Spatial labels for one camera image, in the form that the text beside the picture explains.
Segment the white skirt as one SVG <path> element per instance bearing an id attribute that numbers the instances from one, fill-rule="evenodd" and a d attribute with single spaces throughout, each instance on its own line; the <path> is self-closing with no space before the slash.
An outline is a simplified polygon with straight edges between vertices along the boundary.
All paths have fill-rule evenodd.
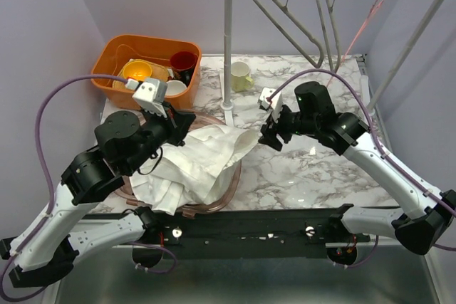
<path id="1" fill-rule="evenodd" d="M 130 178 L 136 199 L 173 215 L 186 204 L 212 204 L 228 190 L 240 161 L 257 144 L 254 130 L 206 125 L 189 132 L 183 147 L 166 144 L 157 168 L 147 161 Z"/>

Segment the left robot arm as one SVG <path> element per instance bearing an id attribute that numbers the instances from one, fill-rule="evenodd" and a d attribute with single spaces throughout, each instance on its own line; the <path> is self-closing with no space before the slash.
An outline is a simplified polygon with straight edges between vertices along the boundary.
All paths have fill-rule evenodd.
<path id="1" fill-rule="evenodd" d="M 1 255 L 14 260 L 9 279 L 15 288 L 46 287 L 67 276 L 84 258 L 121 243 L 151 243 L 159 233 L 152 210 L 142 207 L 98 230 L 73 227 L 109 194 L 124 185 L 163 144 L 184 145 L 195 121 L 190 111 L 165 108 L 165 116 L 130 111 L 109 115 L 95 129 L 95 147 L 78 154 L 61 176 L 53 208 L 15 239 L 1 241 Z"/>

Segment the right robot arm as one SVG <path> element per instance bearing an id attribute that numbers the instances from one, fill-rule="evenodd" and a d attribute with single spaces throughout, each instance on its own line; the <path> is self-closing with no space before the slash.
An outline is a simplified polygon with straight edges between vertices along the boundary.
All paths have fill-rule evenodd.
<path id="1" fill-rule="evenodd" d="M 408 169 L 382 144 L 376 144 L 357 115 L 336 112 L 327 88 L 309 81 L 294 90 L 299 111 L 282 101 L 281 93 L 264 88 L 259 107 L 269 112 L 259 143 L 277 151 L 294 135 L 305 135 L 358 165 L 398 203 L 397 209 L 349 206 L 328 223 L 328 234 L 344 241 L 352 234 L 373 234 L 399 241 L 425 255 L 452 222 L 455 192 L 442 192 Z"/>

